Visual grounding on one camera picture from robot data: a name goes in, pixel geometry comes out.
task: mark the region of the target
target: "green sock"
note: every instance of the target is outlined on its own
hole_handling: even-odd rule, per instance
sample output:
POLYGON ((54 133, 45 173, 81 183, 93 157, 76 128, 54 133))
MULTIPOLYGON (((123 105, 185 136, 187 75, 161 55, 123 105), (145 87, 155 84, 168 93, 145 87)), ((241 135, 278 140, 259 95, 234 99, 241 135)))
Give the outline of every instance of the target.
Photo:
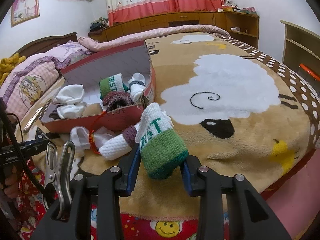
POLYGON ((166 179, 188 156, 183 140, 173 130, 170 117, 157 103, 150 104, 142 113, 136 135, 141 158, 152 179, 166 179))
POLYGON ((111 77, 100 80, 100 99, 103 98, 111 91, 127 92, 129 88, 122 82, 122 75, 116 74, 111 77))

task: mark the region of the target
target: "finger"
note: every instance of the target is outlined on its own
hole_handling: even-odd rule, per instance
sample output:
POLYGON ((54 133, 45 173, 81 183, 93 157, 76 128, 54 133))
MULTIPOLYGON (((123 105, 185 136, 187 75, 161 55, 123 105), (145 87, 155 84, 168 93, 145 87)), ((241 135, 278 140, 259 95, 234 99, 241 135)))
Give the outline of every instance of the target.
POLYGON ((18 183, 13 184, 13 185, 11 185, 11 186, 9 186, 9 187, 7 187, 7 188, 4 189, 4 193, 5 193, 7 196, 9 196, 9 195, 11 195, 11 194, 15 194, 15 193, 18 192, 18 191, 19 191, 19 185, 18 185, 18 183))
POLYGON ((8 195, 8 198, 17 198, 18 195, 19 195, 19 192, 17 191, 17 192, 15 192, 13 194, 8 195))
POLYGON ((12 173, 13 173, 13 174, 17 173, 17 168, 16 168, 16 166, 14 166, 14 165, 13 165, 13 167, 12 167, 12 173))
POLYGON ((4 183, 7 185, 7 186, 10 186, 10 185, 13 185, 17 182, 18 180, 18 176, 17 174, 11 174, 10 177, 6 178, 4 183))

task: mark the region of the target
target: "black cable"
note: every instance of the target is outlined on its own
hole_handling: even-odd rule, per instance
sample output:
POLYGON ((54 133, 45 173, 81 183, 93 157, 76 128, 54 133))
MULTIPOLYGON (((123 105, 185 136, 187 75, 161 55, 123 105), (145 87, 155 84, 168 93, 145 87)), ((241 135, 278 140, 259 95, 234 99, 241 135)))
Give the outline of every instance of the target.
POLYGON ((24 142, 24 140, 23 140, 23 134, 22 134, 22 129, 21 129, 21 124, 20 124, 19 118, 18 118, 17 115, 14 114, 14 113, 7 113, 7 115, 13 115, 13 116, 15 116, 15 118, 17 118, 17 121, 18 121, 18 124, 19 124, 19 128, 20 128, 21 140, 24 142))
POLYGON ((29 177, 29 179, 31 180, 31 182, 33 183, 33 185, 36 186, 36 188, 41 192, 41 194, 49 201, 49 202, 53 202, 53 198, 52 196, 44 189, 44 187, 39 183, 39 181, 36 179, 36 177, 32 174, 31 170, 28 168, 27 166, 27 161, 25 160, 22 151, 19 147, 19 144, 17 142, 17 139, 14 135, 12 126, 11 126, 11 122, 7 116, 7 114, 5 113, 5 111, 2 109, 2 107, 0 107, 0 119, 2 120, 4 127, 6 127, 8 136, 10 138, 10 141, 12 143, 12 146, 15 150, 15 152, 17 153, 18 159, 25 171, 25 173, 27 174, 27 176, 29 177))

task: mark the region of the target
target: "picture frame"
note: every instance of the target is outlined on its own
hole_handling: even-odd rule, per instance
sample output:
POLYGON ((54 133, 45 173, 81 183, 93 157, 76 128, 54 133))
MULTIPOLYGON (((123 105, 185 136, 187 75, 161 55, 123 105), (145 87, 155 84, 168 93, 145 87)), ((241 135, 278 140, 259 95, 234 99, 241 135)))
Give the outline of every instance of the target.
POLYGON ((15 0, 11 6, 11 27, 39 16, 39 0, 15 0))

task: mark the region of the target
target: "metal screw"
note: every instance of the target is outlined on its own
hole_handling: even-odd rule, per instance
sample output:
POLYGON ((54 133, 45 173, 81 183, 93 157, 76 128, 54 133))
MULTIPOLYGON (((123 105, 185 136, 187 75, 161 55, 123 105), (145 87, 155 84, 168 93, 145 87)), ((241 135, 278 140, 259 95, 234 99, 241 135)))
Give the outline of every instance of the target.
POLYGON ((116 173, 120 170, 120 168, 118 166, 113 166, 110 168, 110 171, 113 172, 113 173, 116 173))
POLYGON ((243 181, 244 180, 244 176, 242 174, 237 174, 236 175, 236 180, 243 181))
POLYGON ((209 170, 209 168, 207 166, 200 166, 199 167, 199 171, 201 172, 207 172, 209 170))
POLYGON ((82 174, 77 174, 77 175, 75 176, 75 180, 79 181, 79 180, 81 180, 81 179, 83 179, 83 175, 82 175, 82 174))

